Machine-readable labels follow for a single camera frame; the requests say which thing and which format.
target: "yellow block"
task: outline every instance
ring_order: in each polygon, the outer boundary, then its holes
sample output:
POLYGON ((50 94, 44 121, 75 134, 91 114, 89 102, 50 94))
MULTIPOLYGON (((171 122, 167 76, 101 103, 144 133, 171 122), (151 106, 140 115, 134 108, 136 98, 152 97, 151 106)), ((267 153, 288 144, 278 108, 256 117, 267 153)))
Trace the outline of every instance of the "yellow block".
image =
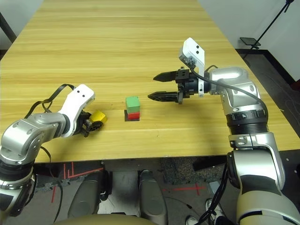
POLYGON ((89 119, 91 122, 101 121, 102 123, 105 123, 107 121, 106 115, 99 110, 95 111, 89 119))

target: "red cube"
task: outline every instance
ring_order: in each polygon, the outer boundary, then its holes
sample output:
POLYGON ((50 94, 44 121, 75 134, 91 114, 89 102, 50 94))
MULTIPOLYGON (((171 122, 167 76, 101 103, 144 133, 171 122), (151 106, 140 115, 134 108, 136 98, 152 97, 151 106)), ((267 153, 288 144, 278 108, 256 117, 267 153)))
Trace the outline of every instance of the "red cube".
POLYGON ((128 113, 127 118, 129 120, 137 120, 140 118, 140 112, 128 113))

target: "person's foot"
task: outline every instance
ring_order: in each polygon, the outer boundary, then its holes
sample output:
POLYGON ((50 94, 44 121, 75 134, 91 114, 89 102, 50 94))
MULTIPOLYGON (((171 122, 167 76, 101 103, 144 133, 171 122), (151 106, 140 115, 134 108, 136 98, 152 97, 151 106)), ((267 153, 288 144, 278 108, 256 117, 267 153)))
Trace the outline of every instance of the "person's foot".
MULTIPOLYGON (((210 207, 211 201, 212 201, 211 198, 208 199, 208 200, 206 200, 206 203, 205 203, 205 209, 206 209, 206 211, 207 211, 208 208, 210 207)), ((211 218, 212 222, 215 224, 215 223, 216 223, 216 219, 217 219, 218 217, 225 217, 225 214, 224 214, 224 212, 223 212, 223 210, 222 210, 220 204, 218 204, 218 205, 216 206, 216 208, 215 208, 214 211, 215 211, 216 214, 213 214, 213 213, 212 213, 210 218, 211 218)))
POLYGON ((196 223, 198 223, 198 220, 195 217, 188 216, 186 218, 186 225, 195 225, 196 223))

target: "stacked cubes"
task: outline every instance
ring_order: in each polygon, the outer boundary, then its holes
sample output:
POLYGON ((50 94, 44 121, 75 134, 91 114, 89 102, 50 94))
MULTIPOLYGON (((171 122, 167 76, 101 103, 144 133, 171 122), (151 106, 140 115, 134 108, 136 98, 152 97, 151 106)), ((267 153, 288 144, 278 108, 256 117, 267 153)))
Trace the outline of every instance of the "stacked cubes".
POLYGON ((140 118, 139 97, 132 96, 126 98, 126 110, 128 120, 138 120, 140 118))

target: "wood grain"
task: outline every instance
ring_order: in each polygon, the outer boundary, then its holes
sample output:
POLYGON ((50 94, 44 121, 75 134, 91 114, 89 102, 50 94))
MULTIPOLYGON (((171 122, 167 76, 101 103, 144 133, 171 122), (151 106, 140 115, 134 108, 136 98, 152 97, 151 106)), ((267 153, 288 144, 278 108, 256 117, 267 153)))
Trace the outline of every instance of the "wood grain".
MULTIPOLYGON (((191 97, 183 105, 147 98, 177 89, 152 78, 182 66, 178 51, 188 37, 205 50, 206 65, 248 70, 268 106, 278 148, 299 148, 292 127, 196 0, 45 0, 1 61, 1 134, 62 83, 84 83, 96 94, 87 110, 103 111, 108 121, 88 138, 45 143, 53 161, 226 154, 232 149, 218 96, 191 97), (139 122, 124 122, 128 96, 140 98, 139 122)), ((68 92, 57 97, 54 112, 68 92)), ((36 161, 48 157, 40 151, 36 161)))

